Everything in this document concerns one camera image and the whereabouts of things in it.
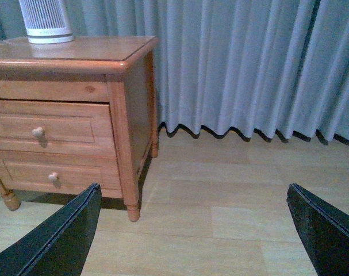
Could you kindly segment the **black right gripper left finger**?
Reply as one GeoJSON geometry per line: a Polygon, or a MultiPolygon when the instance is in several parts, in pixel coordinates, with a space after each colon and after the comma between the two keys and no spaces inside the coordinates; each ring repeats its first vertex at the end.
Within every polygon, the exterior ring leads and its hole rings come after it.
{"type": "Polygon", "coordinates": [[[81,275],[101,201],[101,187],[94,183],[0,252],[0,275],[81,275]]]}

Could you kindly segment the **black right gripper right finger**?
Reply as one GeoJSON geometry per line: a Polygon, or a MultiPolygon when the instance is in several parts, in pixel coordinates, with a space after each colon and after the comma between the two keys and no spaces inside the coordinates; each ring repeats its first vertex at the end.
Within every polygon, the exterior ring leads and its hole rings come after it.
{"type": "Polygon", "coordinates": [[[286,201],[317,275],[349,275],[349,215],[296,183],[286,201]]]}

